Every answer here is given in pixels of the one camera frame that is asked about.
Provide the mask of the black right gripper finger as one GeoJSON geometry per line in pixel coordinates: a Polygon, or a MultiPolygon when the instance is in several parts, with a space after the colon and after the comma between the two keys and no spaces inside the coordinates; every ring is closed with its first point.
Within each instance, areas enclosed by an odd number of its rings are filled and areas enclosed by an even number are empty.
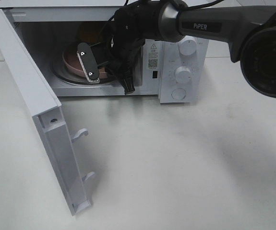
{"type": "Polygon", "coordinates": [[[131,94],[135,91],[131,68],[119,70],[117,72],[117,80],[123,87],[125,94],[131,94]]]}

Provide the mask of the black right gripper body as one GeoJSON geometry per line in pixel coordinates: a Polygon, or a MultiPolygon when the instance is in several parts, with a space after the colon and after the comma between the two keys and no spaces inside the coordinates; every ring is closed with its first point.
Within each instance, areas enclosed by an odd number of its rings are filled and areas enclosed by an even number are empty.
{"type": "Polygon", "coordinates": [[[90,48],[97,68],[104,67],[108,75],[119,81],[132,81],[133,68],[144,44],[143,38],[107,33],[90,48]]]}

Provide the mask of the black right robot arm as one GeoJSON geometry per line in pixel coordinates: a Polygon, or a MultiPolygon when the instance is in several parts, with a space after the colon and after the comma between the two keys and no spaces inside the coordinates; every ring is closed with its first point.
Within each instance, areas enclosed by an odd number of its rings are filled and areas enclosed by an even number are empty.
{"type": "Polygon", "coordinates": [[[120,7],[106,22],[104,66],[134,92],[132,68],[146,39],[179,42],[194,36],[225,42],[230,59],[257,92],[276,98],[276,6],[218,8],[216,1],[188,6],[181,0],[138,0],[120,7]]]}

